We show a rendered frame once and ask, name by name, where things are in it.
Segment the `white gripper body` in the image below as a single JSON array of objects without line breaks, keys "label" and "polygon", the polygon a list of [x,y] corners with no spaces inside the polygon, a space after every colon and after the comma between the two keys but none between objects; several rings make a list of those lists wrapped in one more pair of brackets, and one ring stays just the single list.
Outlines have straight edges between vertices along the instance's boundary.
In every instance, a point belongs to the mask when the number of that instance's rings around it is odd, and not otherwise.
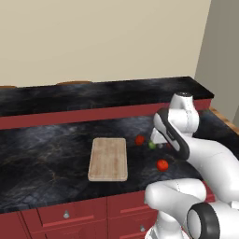
[{"label": "white gripper body", "polygon": [[155,145],[166,143],[166,139],[163,137],[163,135],[156,128],[154,128],[152,130],[150,140]]}]

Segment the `red bell pepper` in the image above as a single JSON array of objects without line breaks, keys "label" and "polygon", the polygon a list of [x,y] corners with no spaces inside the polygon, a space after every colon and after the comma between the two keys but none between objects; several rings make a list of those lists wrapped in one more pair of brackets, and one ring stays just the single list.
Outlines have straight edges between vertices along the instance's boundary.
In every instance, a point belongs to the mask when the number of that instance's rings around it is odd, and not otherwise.
[{"label": "red bell pepper", "polygon": [[137,146],[141,146],[143,145],[145,142],[145,137],[142,134],[139,134],[135,139],[134,139],[134,143]]}]

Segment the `red tomato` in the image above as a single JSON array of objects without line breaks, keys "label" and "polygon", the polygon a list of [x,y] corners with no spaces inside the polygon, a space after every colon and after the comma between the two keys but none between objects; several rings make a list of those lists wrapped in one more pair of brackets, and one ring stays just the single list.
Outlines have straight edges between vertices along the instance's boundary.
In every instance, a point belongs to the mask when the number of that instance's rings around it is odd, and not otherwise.
[{"label": "red tomato", "polygon": [[169,164],[166,160],[157,160],[157,169],[160,172],[165,172],[168,170]]}]

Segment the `light wooden cutting board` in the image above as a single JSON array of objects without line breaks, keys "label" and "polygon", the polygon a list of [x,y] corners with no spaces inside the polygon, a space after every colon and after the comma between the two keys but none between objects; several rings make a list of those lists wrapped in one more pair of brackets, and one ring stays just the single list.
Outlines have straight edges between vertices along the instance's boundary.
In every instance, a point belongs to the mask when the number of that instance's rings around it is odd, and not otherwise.
[{"label": "light wooden cutting board", "polygon": [[94,182],[123,182],[128,178],[125,138],[94,138],[88,179]]}]

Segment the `red drawer front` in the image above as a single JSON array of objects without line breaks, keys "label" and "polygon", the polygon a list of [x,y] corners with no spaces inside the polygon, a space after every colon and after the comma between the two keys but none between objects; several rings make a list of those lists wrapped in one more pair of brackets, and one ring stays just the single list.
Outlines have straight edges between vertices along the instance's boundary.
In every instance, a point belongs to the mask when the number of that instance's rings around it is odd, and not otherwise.
[{"label": "red drawer front", "polygon": [[[65,210],[69,212],[70,218],[63,217]],[[106,218],[106,198],[41,207],[37,213],[41,222],[39,232],[94,222]]]},{"label": "red drawer front", "polygon": [[154,209],[151,209],[144,203],[144,199],[145,192],[143,190],[108,196],[106,199],[107,216],[109,218],[119,218],[134,214],[154,212]]},{"label": "red drawer front", "polygon": [[107,239],[106,220],[46,232],[46,239]]},{"label": "red drawer front", "polygon": [[[108,239],[145,239],[147,231],[154,225],[156,212],[146,212],[108,220]],[[140,225],[146,230],[140,232]]]}]

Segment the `red raised counter panel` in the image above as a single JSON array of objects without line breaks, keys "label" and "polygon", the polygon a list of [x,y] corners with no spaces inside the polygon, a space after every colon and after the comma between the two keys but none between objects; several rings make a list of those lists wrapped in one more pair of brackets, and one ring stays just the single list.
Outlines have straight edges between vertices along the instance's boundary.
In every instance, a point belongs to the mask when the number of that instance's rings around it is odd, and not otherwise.
[{"label": "red raised counter panel", "polygon": [[0,130],[148,116],[153,115],[160,108],[168,106],[168,103],[157,103],[0,117]]}]

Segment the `red cupboard door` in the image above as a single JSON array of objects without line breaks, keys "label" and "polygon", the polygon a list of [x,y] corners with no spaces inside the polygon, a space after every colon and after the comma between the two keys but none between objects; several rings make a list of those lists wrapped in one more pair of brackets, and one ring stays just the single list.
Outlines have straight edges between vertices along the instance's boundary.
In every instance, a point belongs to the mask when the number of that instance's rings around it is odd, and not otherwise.
[{"label": "red cupboard door", "polygon": [[0,239],[28,239],[17,213],[0,214]]}]

